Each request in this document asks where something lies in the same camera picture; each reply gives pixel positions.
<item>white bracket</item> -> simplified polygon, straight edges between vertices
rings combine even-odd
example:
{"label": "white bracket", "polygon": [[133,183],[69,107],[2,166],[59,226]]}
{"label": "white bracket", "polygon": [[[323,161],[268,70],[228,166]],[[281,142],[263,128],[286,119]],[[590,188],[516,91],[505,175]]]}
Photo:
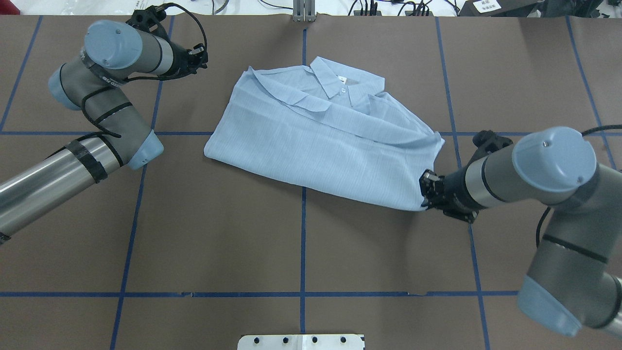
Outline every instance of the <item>white bracket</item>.
{"label": "white bracket", "polygon": [[362,334],[282,334],[243,336],[238,350],[364,350]]}
{"label": "white bracket", "polygon": [[315,22],[315,0],[294,0],[294,22]]}

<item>white plate with holes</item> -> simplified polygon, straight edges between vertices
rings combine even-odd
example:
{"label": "white plate with holes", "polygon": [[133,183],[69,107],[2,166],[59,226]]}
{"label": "white plate with holes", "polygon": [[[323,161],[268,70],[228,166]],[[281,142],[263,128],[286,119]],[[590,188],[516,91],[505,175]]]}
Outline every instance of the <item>white plate with holes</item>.
{"label": "white plate with holes", "polygon": [[362,334],[281,334],[243,336],[238,350],[364,350]]}

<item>folded cloth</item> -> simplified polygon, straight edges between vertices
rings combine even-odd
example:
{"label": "folded cloth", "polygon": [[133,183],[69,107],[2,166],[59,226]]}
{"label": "folded cloth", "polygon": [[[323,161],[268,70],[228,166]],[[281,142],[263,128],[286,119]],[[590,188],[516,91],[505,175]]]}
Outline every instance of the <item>folded cloth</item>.
{"label": "folded cloth", "polygon": [[384,92],[384,78],[317,57],[249,67],[206,157],[356,201],[423,210],[419,177],[444,140]]}

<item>brown table surface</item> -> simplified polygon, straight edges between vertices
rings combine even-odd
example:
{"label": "brown table surface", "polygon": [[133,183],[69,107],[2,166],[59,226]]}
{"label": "brown table surface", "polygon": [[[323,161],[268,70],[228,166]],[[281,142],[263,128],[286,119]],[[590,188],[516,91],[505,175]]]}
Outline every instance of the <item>brown table surface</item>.
{"label": "brown table surface", "polygon": [[[93,129],[53,100],[47,80],[100,18],[0,16],[0,181]],[[117,171],[0,248],[0,348],[220,350],[243,334],[287,333],[365,334],[367,349],[621,347],[592,329],[565,338],[516,307],[539,203],[486,210],[470,227],[202,154],[249,65],[316,56],[385,77],[445,138],[439,173],[465,164],[483,129],[516,141],[555,125],[621,123],[621,20],[199,18],[208,70],[124,87],[155,122],[164,154]],[[200,41],[189,17],[165,25],[185,47]],[[588,140],[601,163],[622,167],[621,132]],[[609,271],[622,275],[620,245]]]}

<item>light blue cap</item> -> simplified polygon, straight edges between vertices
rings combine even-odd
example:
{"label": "light blue cap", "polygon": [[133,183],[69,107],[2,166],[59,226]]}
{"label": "light blue cap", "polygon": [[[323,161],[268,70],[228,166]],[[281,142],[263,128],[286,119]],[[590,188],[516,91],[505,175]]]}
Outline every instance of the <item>light blue cap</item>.
{"label": "light blue cap", "polygon": [[47,80],[47,87],[50,89],[50,93],[56,101],[62,103],[63,106],[69,108],[70,110],[79,111],[81,110],[80,106],[76,106],[65,93],[65,89],[63,89],[63,84],[60,81],[60,70],[63,66],[60,66],[56,72],[52,74],[52,76]]}
{"label": "light blue cap", "polygon": [[565,336],[574,337],[582,327],[575,315],[529,276],[525,276],[518,292],[518,308],[534,321]]}
{"label": "light blue cap", "polygon": [[596,154],[577,130],[555,126],[518,141],[512,163],[520,177],[535,188],[567,192],[594,176]]}
{"label": "light blue cap", "polygon": [[164,152],[164,146],[160,139],[157,138],[156,133],[151,130],[136,154],[129,160],[128,166],[132,170],[140,169],[140,167],[158,157],[162,152]]}
{"label": "light blue cap", "polygon": [[123,69],[141,56],[142,39],[129,24],[103,19],[88,28],[84,48],[98,65],[107,69]]}

